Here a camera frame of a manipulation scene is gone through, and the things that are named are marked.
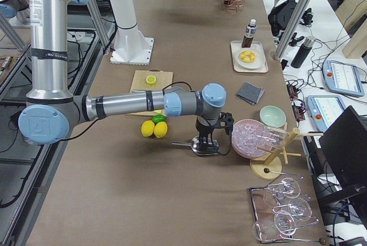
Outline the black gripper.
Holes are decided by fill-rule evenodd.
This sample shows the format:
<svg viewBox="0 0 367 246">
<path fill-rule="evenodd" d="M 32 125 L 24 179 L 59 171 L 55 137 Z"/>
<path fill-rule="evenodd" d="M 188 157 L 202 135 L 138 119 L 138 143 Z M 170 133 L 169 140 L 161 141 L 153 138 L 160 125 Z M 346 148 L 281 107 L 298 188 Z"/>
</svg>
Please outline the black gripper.
<svg viewBox="0 0 367 246">
<path fill-rule="evenodd" d="M 196 119 L 196 129 L 199 132 L 200 151 L 207 152 L 208 145 L 219 147 L 218 141 L 210 135 L 215 129 L 224 129 L 225 133 L 232 139 L 234 122 L 232 114 L 228 112 L 220 112 L 219 117 L 214 120 L 214 123 L 209 123 L 208 120 L 198 116 Z"/>
</svg>

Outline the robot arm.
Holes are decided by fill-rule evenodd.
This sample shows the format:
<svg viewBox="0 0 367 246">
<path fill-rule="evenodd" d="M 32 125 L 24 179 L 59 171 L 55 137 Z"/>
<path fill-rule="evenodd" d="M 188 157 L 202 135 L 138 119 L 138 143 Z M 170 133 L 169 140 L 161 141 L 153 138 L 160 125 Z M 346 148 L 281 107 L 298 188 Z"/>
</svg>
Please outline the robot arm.
<svg viewBox="0 0 367 246">
<path fill-rule="evenodd" d="M 1 0 L 1 14 L 7 19 L 16 17 L 20 23 L 29 20 L 29 4 L 26 0 Z"/>
</svg>

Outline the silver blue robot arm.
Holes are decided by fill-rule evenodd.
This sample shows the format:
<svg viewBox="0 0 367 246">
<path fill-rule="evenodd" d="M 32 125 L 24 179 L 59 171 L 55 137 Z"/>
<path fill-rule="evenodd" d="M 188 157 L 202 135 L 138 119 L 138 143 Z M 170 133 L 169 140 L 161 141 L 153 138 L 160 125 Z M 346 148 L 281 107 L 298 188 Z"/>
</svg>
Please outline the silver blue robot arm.
<svg viewBox="0 0 367 246">
<path fill-rule="evenodd" d="M 94 123 L 112 115 L 164 110 L 167 116 L 196 116 L 199 133 L 191 142 L 196 155 L 220 153 L 212 138 L 215 129 L 231 135 L 234 120 L 222 112 L 225 89 L 216 83 L 201 91 L 170 87 L 124 95 L 75 96 L 68 89 L 67 6 L 73 0 L 29 0 L 32 58 L 32 90 L 19 116 L 23 136 L 39 145 L 69 140 L 80 123 Z"/>
</svg>

